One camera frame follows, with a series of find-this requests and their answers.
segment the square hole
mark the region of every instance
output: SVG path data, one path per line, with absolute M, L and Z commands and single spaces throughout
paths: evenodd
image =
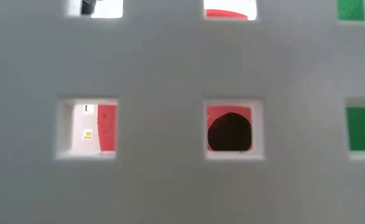
M 117 101 L 65 99 L 57 116 L 57 157 L 108 157 L 116 152 Z
M 121 18 L 123 0 L 66 0 L 68 15 L 91 18 Z
M 346 102 L 346 124 L 351 157 L 365 159 L 365 100 Z
M 365 21 L 365 0 L 337 0 L 338 19 Z
M 204 16 L 253 21 L 257 17 L 256 0 L 204 0 Z
M 259 100 L 206 102 L 207 159 L 263 159 L 263 107 Z

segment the small yellow object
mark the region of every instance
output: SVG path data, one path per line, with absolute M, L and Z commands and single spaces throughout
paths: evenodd
M 93 138 L 93 130 L 84 129 L 83 130 L 83 139 L 92 139 Z

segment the red surface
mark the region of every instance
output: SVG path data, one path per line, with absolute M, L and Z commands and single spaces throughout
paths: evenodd
M 101 151 L 115 151 L 117 106 L 98 105 L 98 137 Z
M 210 128 L 212 123 L 222 115 L 226 113 L 237 113 L 242 115 L 244 118 L 246 118 L 250 124 L 252 124 L 252 111 L 248 107 L 244 106 L 208 106 L 207 107 L 207 129 Z M 207 149 L 212 150 L 210 145 L 207 144 Z
M 228 18 L 247 19 L 247 16 L 245 16 L 241 13 L 225 11 L 225 10 L 218 10 L 218 9 L 206 9 L 206 16 L 207 17 L 228 17 Z

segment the black object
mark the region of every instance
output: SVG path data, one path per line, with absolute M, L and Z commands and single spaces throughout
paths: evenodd
M 97 0 L 82 0 L 82 15 L 91 15 L 94 12 Z
M 252 125 L 240 114 L 226 113 L 207 130 L 213 151 L 248 151 L 252 145 Z

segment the green surface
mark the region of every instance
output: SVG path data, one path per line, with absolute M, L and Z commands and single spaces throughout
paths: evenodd
M 365 108 L 347 107 L 351 151 L 365 151 Z
M 365 21 L 363 0 L 337 0 L 339 20 Z

